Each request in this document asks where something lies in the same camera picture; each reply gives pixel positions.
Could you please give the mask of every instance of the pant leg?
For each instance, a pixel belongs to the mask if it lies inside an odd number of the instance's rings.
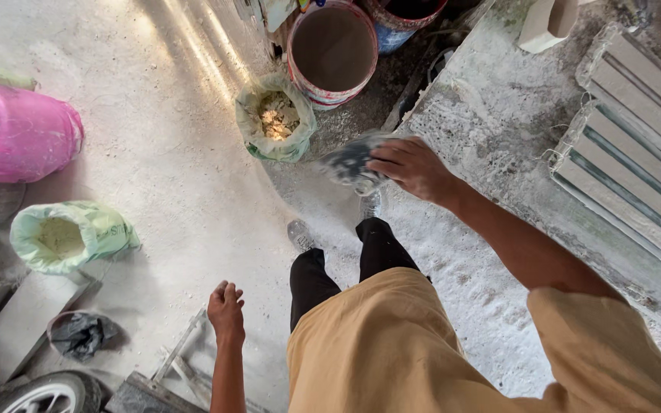
[[[290,332],[305,313],[341,292],[326,274],[326,257],[321,249],[310,249],[295,259],[289,271],[289,289],[292,294]]]
[[[399,244],[397,238],[394,238],[389,224],[385,221],[379,218],[367,218],[356,226],[356,234],[363,242],[361,276],[358,282],[389,268],[405,267],[419,271],[415,261]]]

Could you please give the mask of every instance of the dusty floor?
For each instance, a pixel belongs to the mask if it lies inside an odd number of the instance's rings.
[[[247,396],[272,411],[287,408],[295,252],[285,225],[308,221],[329,250],[329,274],[352,285],[358,199],[308,164],[262,165],[244,150],[232,99],[249,73],[271,67],[261,47],[249,53],[250,41],[236,49],[227,42],[241,37],[217,24],[231,7],[225,0],[0,0],[0,68],[34,76],[40,92],[70,102],[87,132],[78,160],[31,184],[26,202],[104,202],[132,221],[143,242],[119,259],[88,264],[103,285],[78,303],[117,321],[127,343],[80,366],[46,348],[31,374],[78,368],[111,386],[133,370],[150,374],[160,348],[174,346],[227,278],[246,292]],[[385,201],[386,218],[433,277],[473,366],[506,395],[541,395],[552,375],[525,288],[450,214],[397,188],[385,191]],[[661,328],[653,327],[661,346]]]

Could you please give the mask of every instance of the paint bucket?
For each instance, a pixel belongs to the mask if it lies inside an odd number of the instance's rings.
[[[382,6],[379,0],[361,0],[374,21],[379,54],[390,54],[399,49],[417,30],[432,23],[448,0],[431,2],[433,5],[424,7],[419,0],[391,0]]]
[[[310,5],[287,38],[290,79],[318,110],[333,109],[358,95],[372,78],[377,58],[371,19],[343,0]]]

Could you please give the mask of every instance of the person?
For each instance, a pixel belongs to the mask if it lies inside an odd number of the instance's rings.
[[[341,291],[307,228],[290,271],[289,411],[661,412],[661,353],[641,316],[585,263],[448,172],[418,137],[390,140],[367,166],[455,214],[529,289],[527,306],[556,382],[507,398],[466,361],[429,279],[364,202],[359,283]],[[218,340],[213,413],[243,412],[242,291],[208,304]]]

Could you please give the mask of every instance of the sneaker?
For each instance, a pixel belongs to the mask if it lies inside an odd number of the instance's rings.
[[[294,220],[287,224],[287,237],[299,253],[316,247],[315,239],[310,235],[305,221]]]
[[[368,218],[381,217],[381,192],[375,190],[368,196],[362,196],[358,205],[359,222]]]

